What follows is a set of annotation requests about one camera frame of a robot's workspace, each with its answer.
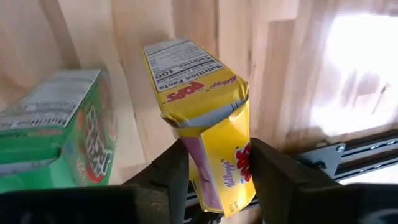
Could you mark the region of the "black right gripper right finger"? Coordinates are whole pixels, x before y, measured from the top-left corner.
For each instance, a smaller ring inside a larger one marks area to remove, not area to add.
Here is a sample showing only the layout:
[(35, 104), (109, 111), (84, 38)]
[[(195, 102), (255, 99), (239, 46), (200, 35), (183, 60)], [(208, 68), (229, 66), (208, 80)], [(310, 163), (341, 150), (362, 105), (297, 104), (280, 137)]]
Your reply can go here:
[(341, 185), (258, 138), (250, 145), (265, 224), (398, 224), (398, 184)]

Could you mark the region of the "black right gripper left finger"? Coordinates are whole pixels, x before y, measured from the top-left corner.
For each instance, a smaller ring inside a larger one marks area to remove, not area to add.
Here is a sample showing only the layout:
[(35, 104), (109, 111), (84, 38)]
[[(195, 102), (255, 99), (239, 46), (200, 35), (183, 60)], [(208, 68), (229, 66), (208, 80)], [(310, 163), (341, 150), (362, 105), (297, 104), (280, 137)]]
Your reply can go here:
[(187, 189), (178, 140), (121, 185), (0, 194), (0, 224), (183, 224)]

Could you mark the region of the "green Apple Jacks cereal box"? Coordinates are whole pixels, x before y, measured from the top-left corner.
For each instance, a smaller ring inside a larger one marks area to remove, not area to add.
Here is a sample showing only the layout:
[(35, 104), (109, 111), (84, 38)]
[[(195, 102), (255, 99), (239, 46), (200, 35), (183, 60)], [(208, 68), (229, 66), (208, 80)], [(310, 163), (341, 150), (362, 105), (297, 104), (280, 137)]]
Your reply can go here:
[(118, 134), (105, 70), (61, 70), (0, 112), (0, 194), (108, 185)]

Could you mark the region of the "yellow Corn Pops cereal box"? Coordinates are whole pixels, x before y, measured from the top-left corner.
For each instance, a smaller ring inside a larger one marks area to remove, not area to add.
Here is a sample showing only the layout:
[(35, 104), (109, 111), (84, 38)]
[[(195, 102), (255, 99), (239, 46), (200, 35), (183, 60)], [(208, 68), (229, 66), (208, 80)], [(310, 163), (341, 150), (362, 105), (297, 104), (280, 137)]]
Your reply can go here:
[(162, 119), (192, 158), (189, 178), (201, 208), (240, 212), (256, 194), (247, 81), (187, 37), (142, 52)]

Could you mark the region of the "aluminium frame rail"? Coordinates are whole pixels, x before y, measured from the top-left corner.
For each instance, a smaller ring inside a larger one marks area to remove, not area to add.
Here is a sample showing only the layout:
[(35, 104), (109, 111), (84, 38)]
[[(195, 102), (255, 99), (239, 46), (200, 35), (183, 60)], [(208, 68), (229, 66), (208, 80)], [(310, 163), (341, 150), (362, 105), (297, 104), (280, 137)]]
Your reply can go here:
[[(398, 165), (398, 129), (346, 142), (325, 142), (312, 151), (289, 156), (308, 167), (323, 171), (341, 185), (369, 184), (348, 181)], [(256, 196), (247, 208), (258, 208), (261, 212)]]

